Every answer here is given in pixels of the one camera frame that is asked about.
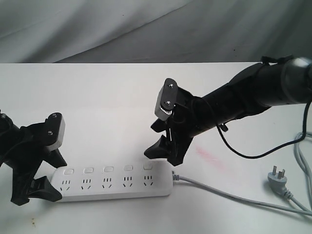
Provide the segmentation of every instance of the power plug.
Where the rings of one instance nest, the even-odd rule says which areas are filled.
[[[172,167],[167,161],[147,161],[106,166],[60,167],[51,184],[60,202],[169,195]]]
[[[273,171],[268,173],[269,185],[273,192],[282,196],[285,199],[291,199],[292,193],[286,188],[287,177],[285,176],[285,170],[276,173],[277,167],[273,167]]]

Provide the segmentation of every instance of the power strip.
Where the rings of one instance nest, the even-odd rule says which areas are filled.
[[[61,194],[59,202],[167,196],[173,188],[167,161],[94,167],[60,167],[51,184]]]

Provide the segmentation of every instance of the white tabletop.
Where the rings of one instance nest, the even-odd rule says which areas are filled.
[[[0,108],[17,126],[43,122],[61,112],[66,122],[60,151],[69,165],[146,160],[144,150],[160,134],[150,125],[163,82],[170,77],[203,96],[252,63],[194,64],[0,64]],[[304,105],[274,107],[233,121],[225,134],[239,151],[254,155],[291,140],[301,130]],[[312,121],[309,118],[308,129]],[[311,143],[302,144],[311,152]],[[312,157],[307,155],[312,164]],[[176,173],[245,198],[283,206],[265,184],[276,165],[286,170],[287,187],[309,206],[304,176],[286,147],[248,160],[230,152],[216,129],[196,136]],[[43,163],[36,177],[53,173]],[[12,171],[0,168],[0,233],[309,233],[306,218],[251,207],[179,183],[168,197],[51,203],[10,202]]]

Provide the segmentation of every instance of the black cable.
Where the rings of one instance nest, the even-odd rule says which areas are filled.
[[[265,153],[263,153],[263,154],[261,154],[261,155],[257,155],[257,156],[247,156],[247,155],[241,154],[240,152],[236,151],[235,149],[233,149],[233,148],[229,145],[229,143],[226,141],[226,139],[225,139],[225,137],[224,137],[224,135],[223,135],[223,133],[222,133],[222,131],[221,131],[221,128],[220,128],[220,126],[219,126],[219,124],[218,124],[218,122],[217,122],[217,120],[216,120],[214,110],[212,109],[211,105],[210,105],[206,100],[204,100],[204,101],[205,101],[205,103],[208,105],[208,107],[209,107],[209,109],[210,109],[210,112],[211,112],[212,117],[213,117],[213,119],[214,119],[214,124],[215,124],[216,128],[218,129],[218,132],[219,132],[219,134],[220,134],[220,136],[221,136],[221,138],[222,138],[224,144],[225,144],[232,152],[234,152],[235,154],[237,154],[237,155],[239,155],[239,156],[241,156],[241,157],[243,157],[243,158],[247,158],[247,159],[257,159],[257,158],[261,158],[261,157],[264,157],[264,156],[266,156],[266,155],[269,155],[269,154],[275,152],[276,150],[279,150],[279,149],[281,149],[281,148],[284,148],[285,146],[288,146],[288,145],[292,145],[292,144],[296,144],[296,143],[298,143],[298,142],[301,142],[301,141],[304,140],[304,138],[306,137],[306,134],[307,134],[308,112],[309,112],[309,107],[310,107],[310,104],[311,104],[311,102],[312,102],[312,99],[311,99],[310,101],[307,102],[306,107],[304,108],[304,112],[303,112],[303,123],[302,123],[302,136],[301,136],[300,138],[298,138],[297,140],[292,140],[292,141],[286,142],[286,143],[284,143],[284,144],[281,144],[281,145],[279,145],[279,146],[277,146],[277,147],[275,147],[275,148],[273,148],[273,149],[271,149],[271,150],[269,150],[269,151],[267,151],[267,152],[265,152]]]

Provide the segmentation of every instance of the electrical plug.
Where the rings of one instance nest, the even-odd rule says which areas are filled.
[[[287,177],[285,176],[285,170],[276,174],[277,167],[273,167],[273,171],[268,173],[269,185],[273,192],[289,200],[293,197],[292,193],[286,188]]]

